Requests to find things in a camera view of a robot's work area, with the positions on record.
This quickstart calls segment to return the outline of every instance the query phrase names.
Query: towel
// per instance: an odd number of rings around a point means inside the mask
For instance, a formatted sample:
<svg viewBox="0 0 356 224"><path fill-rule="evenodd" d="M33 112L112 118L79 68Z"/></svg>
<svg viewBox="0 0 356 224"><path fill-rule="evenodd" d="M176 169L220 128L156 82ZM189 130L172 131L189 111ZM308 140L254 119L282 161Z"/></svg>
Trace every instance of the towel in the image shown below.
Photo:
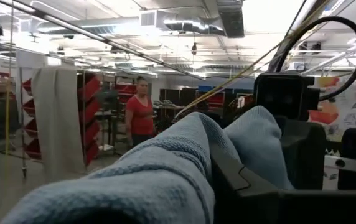
<svg viewBox="0 0 356 224"><path fill-rule="evenodd" d="M213 223L209 144L290 189L280 129L257 106L225 130L192 113L113 165L27 194L2 223Z"/></svg>

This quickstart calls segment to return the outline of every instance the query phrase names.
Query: red storage bin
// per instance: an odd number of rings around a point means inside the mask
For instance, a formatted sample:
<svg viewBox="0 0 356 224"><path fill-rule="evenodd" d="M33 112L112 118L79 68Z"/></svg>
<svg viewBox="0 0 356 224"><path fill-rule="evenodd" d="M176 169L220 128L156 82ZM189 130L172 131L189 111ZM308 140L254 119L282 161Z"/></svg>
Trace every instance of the red storage bin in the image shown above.
<svg viewBox="0 0 356 224"><path fill-rule="evenodd" d="M96 78L96 76L86 75L84 86L80 86L82 83L80 79L82 80L82 78L78 76L78 90L77 90L78 99L87 102L100 89L100 82Z"/></svg>
<svg viewBox="0 0 356 224"><path fill-rule="evenodd" d="M119 94L130 94L133 95L136 93L136 85L132 84L115 84L115 90Z"/></svg>
<svg viewBox="0 0 356 224"><path fill-rule="evenodd" d="M86 105L85 111L82 111L80 109L80 112L79 112L80 122L82 123L83 121L85 121L85 123L88 124L88 122L92 121L93 117L95 116L95 113L98 112L98 110L100 108L101 108L101 105L99 104L98 100L97 99L92 99Z"/></svg>
<svg viewBox="0 0 356 224"><path fill-rule="evenodd" d="M31 158L41 160L40 142L34 139L30 144L24 146L24 152Z"/></svg>
<svg viewBox="0 0 356 224"><path fill-rule="evenodd" d="M31 92L31 78L22 83L22 87L30 96L33 95Z"/></svg>
<svg viewBox="0 0 356 224"><path fill-rule="evenodd" d="M82 134L83 140L85 140L85 146L88 146L95 139L96 135L100 131L98 122L93 120L90 125L85 128L85 133Z"/></svg>
<svg viewBox="0 0 356 224"><path fill-rule="evenodd" d="M86 165L89 165L90 162L95 158L95 156L98 154L99 147L96 143L95 140L93 140L88 147L86 147Z"/></svg>
<svg viewBox="0 0 356 224"><path fill-rule="evenodd" d="M23 104L24 111L30 116L35 116L34 99L31 99Z"/></svg>
<svg viewBox="0 0 356 224"><path fill-rule="evenodd" d="M32 119L27 125L24 126L24 131L32 138L37 138L37 123Z"/></svg>

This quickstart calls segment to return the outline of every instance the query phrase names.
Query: poster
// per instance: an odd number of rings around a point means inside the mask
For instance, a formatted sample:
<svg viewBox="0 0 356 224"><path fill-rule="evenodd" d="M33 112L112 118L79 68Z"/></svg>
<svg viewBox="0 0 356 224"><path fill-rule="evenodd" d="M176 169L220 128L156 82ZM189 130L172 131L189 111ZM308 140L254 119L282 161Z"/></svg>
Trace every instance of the poster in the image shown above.
<svg viewBox="0 0 356 224"><path fill-rule="evenodd" d="M346 78L318 77L315 87L321 95L331 93L346 82ZM338 96L319 103L318 110L309 112L309 121L321 124L327 139L341 142L346 129L356 128L356 81Z"/></svg>

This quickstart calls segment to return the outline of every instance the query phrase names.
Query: red t-shirt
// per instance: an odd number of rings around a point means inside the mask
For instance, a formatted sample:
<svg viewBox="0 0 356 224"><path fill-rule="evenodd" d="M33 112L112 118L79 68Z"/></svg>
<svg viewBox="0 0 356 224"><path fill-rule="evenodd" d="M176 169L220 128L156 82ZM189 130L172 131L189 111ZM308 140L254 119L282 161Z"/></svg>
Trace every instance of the red t-shirt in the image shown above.
<svg viewBox="0 0 356 224"><path fill-rule="evenodd" d="M153 106L150 99L148 105L144 106L133 96L127 101L126 110L133 112L131 134L153 134Z"/></svg>

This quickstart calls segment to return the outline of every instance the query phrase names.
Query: concrete floor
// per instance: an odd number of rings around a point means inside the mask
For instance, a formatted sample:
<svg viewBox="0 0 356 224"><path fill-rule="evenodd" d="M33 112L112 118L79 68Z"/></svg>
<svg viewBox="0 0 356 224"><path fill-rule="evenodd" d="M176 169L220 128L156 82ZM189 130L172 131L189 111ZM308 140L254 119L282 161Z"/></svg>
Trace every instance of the concrete floor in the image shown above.
<svg viewBox="0 0 356 224"><path fill-rule="evenodd" d="M120 147L117 145L116 148L120 148L118 150L120 154L125 152L123 145L120 145ZM21 155L21 152L16 151L14 154ZM104 152L87 167L87 173L111 165L118 158L119 156L117 155ZM0 153L0 221L20 198L31 190L46 184L41 163L28 160L26 165L27 178L24 179L22 175L22 159Z"/></svg>

